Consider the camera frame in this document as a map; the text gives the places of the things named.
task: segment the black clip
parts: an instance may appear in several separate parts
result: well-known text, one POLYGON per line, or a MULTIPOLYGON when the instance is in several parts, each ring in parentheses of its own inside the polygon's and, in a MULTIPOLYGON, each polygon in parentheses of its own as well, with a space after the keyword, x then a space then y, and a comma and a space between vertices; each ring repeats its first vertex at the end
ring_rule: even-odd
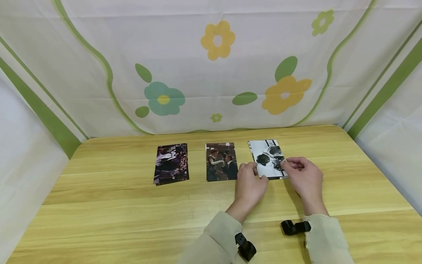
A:
POLYGON ((235 235, 236 246, 239 250, 239 254, 246 261, 250 261, 252 257, 257 252, 254 244, 246 240, 245 236, 242 233, 235 235))
POLYGON ((311 225, 308 221, 299 222, 293 225, 292 220, 285 220, 281 223, 281 227, 287 236, 293 236, 298 233, 305 233, 311 230, 311 225))

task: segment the man in suit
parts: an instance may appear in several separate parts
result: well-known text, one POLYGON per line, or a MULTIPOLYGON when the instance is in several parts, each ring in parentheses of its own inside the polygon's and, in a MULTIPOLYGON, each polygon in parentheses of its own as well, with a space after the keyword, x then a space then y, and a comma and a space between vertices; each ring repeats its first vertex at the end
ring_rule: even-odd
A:
POLYGON ((233 155, 226 155, 225 164, 222 167, 223 172, 227 175, 228 180, 237 180, 237 164, 233 161, 233 155))

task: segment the teal flower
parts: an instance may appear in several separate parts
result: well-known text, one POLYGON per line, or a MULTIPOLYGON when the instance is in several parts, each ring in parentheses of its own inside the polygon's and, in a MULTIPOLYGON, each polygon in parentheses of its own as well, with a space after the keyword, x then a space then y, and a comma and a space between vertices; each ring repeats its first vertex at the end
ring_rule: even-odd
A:
POLYGON ((220 122, 222 118, 223 118, 223 116, 222 116, 220 113, 213 114, 213 115, 211 116, 211 120, 212 120, 214 123, 216 123, 216 122, 220 122))
POLYGON ((175 88, 169 88, 162 82, 152 82, 144 90, 149 99, 148 105, 151 111, 157 115, 165 116, 178 114, 180 106, 185 103, 183 93, 175 88))

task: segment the small green flower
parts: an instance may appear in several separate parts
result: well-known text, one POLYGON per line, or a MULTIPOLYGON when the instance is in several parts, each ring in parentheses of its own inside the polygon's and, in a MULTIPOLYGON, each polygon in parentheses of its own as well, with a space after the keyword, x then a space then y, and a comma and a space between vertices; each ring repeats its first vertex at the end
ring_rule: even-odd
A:
POLYGON ((185 103, 185 97, 181 91, 169 88, 162 82, 150 83, 145 88, 144 94, 149 99, 148 105, 151 111, 160 116, 178 114, 180 106, 185 103))
POLYGON ((324 34, 328 26, 334 21, 333 16, 334 10, 330 9, 326 12, 321 12, 318 14, 318 17, 312 22, 312 35, 316 36, 318 34, 324 34))
POLYGON ((211 120, 212 120, 214 123, 216 123, 216 122, 220 122, 222 118, 223 118, 223 116, 222 116, 220 113, 213 114, 213 115, 211 116, 211 120))

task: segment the left hand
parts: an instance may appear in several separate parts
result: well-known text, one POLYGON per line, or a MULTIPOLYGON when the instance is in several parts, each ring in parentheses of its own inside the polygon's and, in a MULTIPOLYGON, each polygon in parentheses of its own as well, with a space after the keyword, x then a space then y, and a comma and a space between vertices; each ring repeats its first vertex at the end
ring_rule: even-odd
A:
POLYGON ((255 162, 242 163, 239 166, 235 201, 226 211, 240 223, 245 221, 267 190, 268 178, 265 175, 261 178, 256 177, 256 167, 255 162))

